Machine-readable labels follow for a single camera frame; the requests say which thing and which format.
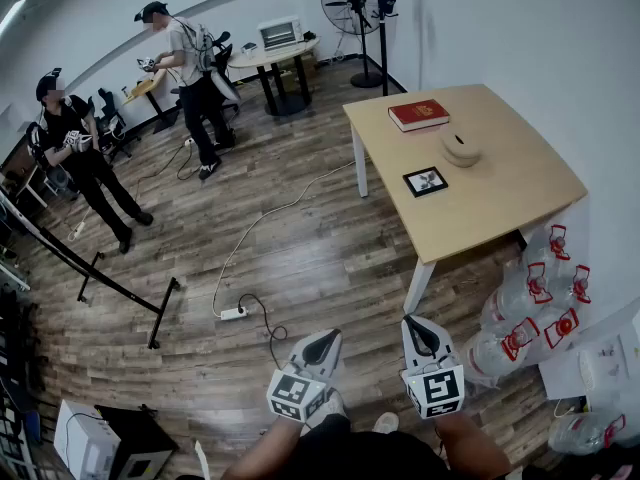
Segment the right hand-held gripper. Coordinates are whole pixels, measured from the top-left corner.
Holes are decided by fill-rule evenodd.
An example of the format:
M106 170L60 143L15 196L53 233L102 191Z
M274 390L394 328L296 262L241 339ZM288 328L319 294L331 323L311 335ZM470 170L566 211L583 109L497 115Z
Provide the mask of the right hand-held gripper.
M405 315L401 329L406 363L401 377L419 416L432 419L459 411L464 401L463 366L456 360L437 362L453 350L449 333L415 315Z

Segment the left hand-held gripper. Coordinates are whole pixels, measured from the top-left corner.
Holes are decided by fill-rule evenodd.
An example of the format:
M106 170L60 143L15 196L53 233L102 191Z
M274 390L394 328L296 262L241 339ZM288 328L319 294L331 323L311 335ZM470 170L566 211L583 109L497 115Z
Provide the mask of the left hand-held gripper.
M298 341L291 362L272 375L266 393L270 411L307 423L329 398L342 343L339 329L318 331Z

